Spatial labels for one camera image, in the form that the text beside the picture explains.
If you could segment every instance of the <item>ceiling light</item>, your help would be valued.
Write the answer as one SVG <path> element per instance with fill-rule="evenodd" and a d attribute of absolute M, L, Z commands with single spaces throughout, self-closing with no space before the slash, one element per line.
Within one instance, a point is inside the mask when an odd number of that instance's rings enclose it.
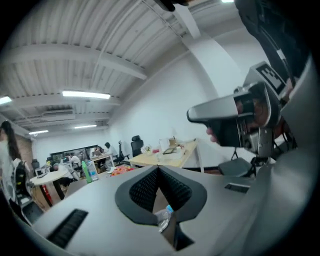
<path fill-rule="evenodd" d="M 38 130 L 38 131 L 32 131 L 32 132 L 29 132 L 30 135 L 33 135 L 33 134 L 44 134 L 44 133 L 47 133 L 49 132 L 48 130 Z"/>
<path fill-rule="evenodd" d="M 76 90 L 64 90 L 62 95 L 65 97 L 83 97 L 83 98 L 98 98 L 106 99 L 110 98 L 110 94 L 107 93 L 96 93 L 96 92 L 87 92 L 87 91 L 76 91 Z"/>
<path fill-rule="evenodd" d="M 12 100 L 10 99 L 10 97 L 8 96 L 5 96 L 5 97 L 2 97 L 0 98 L 0 105 L 1 104 L 5 104 L 5 103 L 8 103 L 8 102 L 11 102 Z"/>
<path fill-rule="evenodd" d="M 74 129 L 89 128 L 89 127 L 96 127 L 96 126 L 97 126 L 96 124 L 85 125 L 85 126 L 76 126 L 76 127 L 74 127 Z"/>

